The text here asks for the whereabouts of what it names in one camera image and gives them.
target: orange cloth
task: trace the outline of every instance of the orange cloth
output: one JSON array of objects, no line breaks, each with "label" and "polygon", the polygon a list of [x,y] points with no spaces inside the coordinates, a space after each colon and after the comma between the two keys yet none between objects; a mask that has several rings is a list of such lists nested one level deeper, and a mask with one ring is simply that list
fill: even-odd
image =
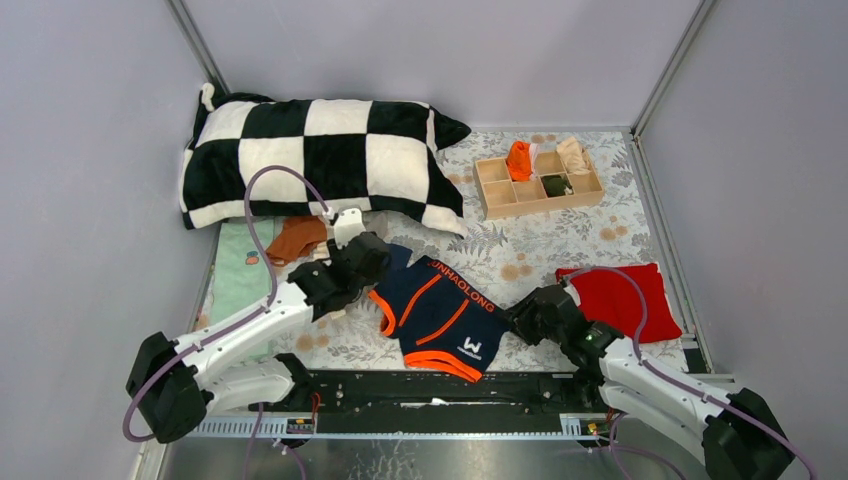
[{"label": "orange cloth", "polygon": [[289,217],[283,231],[265,250],[274,265],[282,267],[305,257],[321,242],[327,241],[327,226],[318,217]]},{"label": "orange cloth", "polygon": [[526,182],[533,175],[533,162],[530,159],[530,144],[515,142],[506,157],[506,168],[513,182]]}]

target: black and white checkered pillow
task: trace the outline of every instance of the black and white checkered pillow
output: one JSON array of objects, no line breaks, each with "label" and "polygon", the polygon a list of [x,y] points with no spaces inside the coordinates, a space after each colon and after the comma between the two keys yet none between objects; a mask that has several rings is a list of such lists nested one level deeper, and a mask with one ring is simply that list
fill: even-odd
[{"label": "black and white checkered pillow", "polygon": [[[462,196],[435,152],[470,129],[417,102],[290,100],[233,94],[204,85],[186,148],[180,207],[186,228],[244,215],[245,185],[263,167],[285,165],[340,210],[394,210],[424,226],[465,235]],[[269,172],[251,195],[255,215],[316,215],[298,179]]]}]

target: orange stripe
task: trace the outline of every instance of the orange stripe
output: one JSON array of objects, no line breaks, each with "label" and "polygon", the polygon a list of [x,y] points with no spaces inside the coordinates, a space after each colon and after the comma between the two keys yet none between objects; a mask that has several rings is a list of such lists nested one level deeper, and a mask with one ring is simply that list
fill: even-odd
[{"label": "orange stripe", "polygon": [[445,373],[462,377],[469,382],[476,382],[483,374],[463,363],[453,355],[438,350],[425,350],[415,352],[403,357],[404,363],[413,368],[432,368]]},{"label": "orange stripe", "polygon": [[380,324],[380,332],[390,337],[393,333],[395,333],[395,326],[397,322],[395,321],[395,314],[392,312],[392,307],[389,306],[389,302],[383,300],[383,297],[377,293],[376,290],[371,290],[368,292],[368,298],[370,298],[374,303],[380,307],[380,310],[383,311],[383,322]]},{"label": "orange stripe", "polygon": [[449,329],[450,326],[453,325],[453,322],[455,322],[456,319],[459,318],[460,315],[462,315],[462,312],[465,311],[465,307],[467,307],[467,306],[468,306],[468,299],[466,299],[464,302],[462,302],[462,306],[459,307],[459,310],[457,310],[453,314],[453,316],[450,318],[450,320],[448,320],[447,322],[445,322],[444,325],[442,325],[442,328],[436,330],[434,333],[432,333],[430,335],[427,335],[426,337],[422,338],[421,340],[417,340],[415,342],[415,344],[418,345],[418,346],[421,346],[422,344],[427,343],[430,340],[436,339],[436,338],[439,337],[439,335],[445,333],[445,330]]},{"label": "orange stripe", "polygon": [[403,311],[403,316],[400,317],[400,323],[398,324],[398,327],[402,327],[403,324],[406,322],[406,317],[409,316],[409,312],[412,311],[412,307],[415,305],[415,302],[418,300],[418,297],[420,297],[421,294],[424,293],[428,288],[432,287],[434,283],[438,282],[440,278],[442,278],[442,276],[437,273],[435,277],[430,279],[429,282],[424,284],[423,287],[419,288],[418,291],[415,292],[415,295],[412,296],[412,299],[409,301],[409,304],[406,305],[406,310]]}]

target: mint green cloth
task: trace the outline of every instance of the mint green cloth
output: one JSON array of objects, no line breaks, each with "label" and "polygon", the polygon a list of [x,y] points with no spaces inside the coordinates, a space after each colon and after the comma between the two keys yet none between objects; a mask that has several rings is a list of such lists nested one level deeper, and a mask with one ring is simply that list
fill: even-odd
[{"label": "mint green cloth", "polygon": [[[274,219],[255,222],[256,234],[263,248],[274,239]],[[256,250],[247,224],[224,223],[218,238],[215,255],[215,283],[212,284],[212,308],[209,325],[225,320],[239,310],[268,295],[271,278],[262,257]],[[251,350],[251,357],[265,357],[270,353],[268,343]]]}]

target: navy blue shorts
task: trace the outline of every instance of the navy blue shorts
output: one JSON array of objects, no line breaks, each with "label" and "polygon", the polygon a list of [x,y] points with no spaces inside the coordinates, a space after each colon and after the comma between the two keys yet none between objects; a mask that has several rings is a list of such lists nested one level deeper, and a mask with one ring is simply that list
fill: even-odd
[{"label": "navy blue shorts", "polygon": [[368,296],[383,311],[380,331],[399,340],[408,367],[470,382],[483,376],[509,330],[500,307],[427,256],[390,272]]}]

